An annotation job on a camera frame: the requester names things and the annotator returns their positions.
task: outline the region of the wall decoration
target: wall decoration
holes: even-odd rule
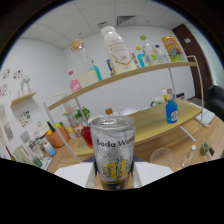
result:
[[[2,79],[7,79],[10,77],[10,68],[7,68],[6,70],[4,70],[3,72],[3,76]]]
[[[32,122],[29,110],[22,112],[22,114],[19,116],[19,121],[23,128]]]
[[[5,122],[5,124],[3,126],[4,126],[5,133],[7,135],[8,140],[11,141],[14,136],[13,136],[12,130],[10,128],[9,122],[8,121]]]
[[[4,104],[0,105],[0,122],[4,123],[7,120],[6,113],[5,113],[5,106]]]
[[[23,95],[29,94],[31,92],[29,82],[30,82],[30,78],[27,75],[21,78],[20,89]]]
[[[0,86],[0,98],[7,95],[7,83]]]
[[[1,129],[1,126],[0,126],[0,143],[1,143],[2,147],[4,147],[6,145],[5,137],[3,135],[3,131]]]
[[[23,70],[18,69],[17,71],[13,72],[13,79],[21,79],[23,76]]]

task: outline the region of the orange bottle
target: orange bottle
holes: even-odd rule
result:
[[[174,37],[165,36],[162,38],[162,41],[170,56],[171,62],[185,61],[181,48]]]

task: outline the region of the glass cup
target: glass cup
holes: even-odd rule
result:
[[[174,165],[173,151],[168,148],[157,149],[152,153],[149,162],[161,166],[168,166],[172,169]]]
[[[164,97],[157,97],[151,102],[150,106],[155,107],[163,103],[165,103]]]
[[[202,156],[205,156],[208,150],[211,148],[212,141],[210,138],[204,138],[201,146],[200,153]]]

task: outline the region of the can lid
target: can lid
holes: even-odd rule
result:
[[[84,42],[82,39],[76,39],[70,43],[71,50],[79,49],[80,46],[84,47]]]
[[[92,120],[91,127],[103,130],[122,130],[131,127],[135,120],[129,116],[108,115]]]
[[[113,26],[106,26],[106,27],[102,28],[100,32],[101,32],[102,36],[104,37],[104,35],[110,31],[116,32],[116,29]]]

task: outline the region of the wooden shelf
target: wooden shelf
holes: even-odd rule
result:
[[[178,105],[178,121],[173,124],[166,121],[166,104],[128,115],[135,120],[135,145],[163,136],[201,113],[200,109],[185,101],[175,99],[175,102]],[[90,149],[85,141],[82,140],[76,149],[76,153],[76,155],[89,154],[93,153],[93,149]]]
[[[125,72],[119,75],[112,76],[110,78],[104,79],[100,82],[96,82],[92,85],[89,85],[83,89],[80,89],[77,92],[74,92],[70,94],[69,96],[64,97],[63,99],[57,101],[56,103],[52,104],[51,106],[48,107],[49,111],[53,110],[54,108],[60,106],[61,104],[74,99],[75,97],[78,97],[84,93],[87,93],[91,90],[97,89],[101,86],[107,85],[109,83],[128,78],[131,76],[139,75],[145,72],[150,72],[150,71],[155,71],[159,69],[166,69],[166,68],[176,68],[176,67],[185,67],[185,66],[197,66],[195,62],[172,62],[172,63],[166,63],[166,64],[158,64],[158,65],[151,65],[145,68],[138,68],[129,72]]]
[[[24,96],[20,96],[20,97],[18,97],[18,98],[16,98],[16,99],[12,100],[12,102],[11,102],[11,106],[14,106],[14,105],[16,105],[17,103],[20,103],[20,102],[22,102],[22,101],[24,101],[24,100],[27,100],[27,99],[29,99],[29,98],[32,98],[36,93],[37,93],[37,92],[35,91],[35,92],[26,94],[26,95],[24,95]]]

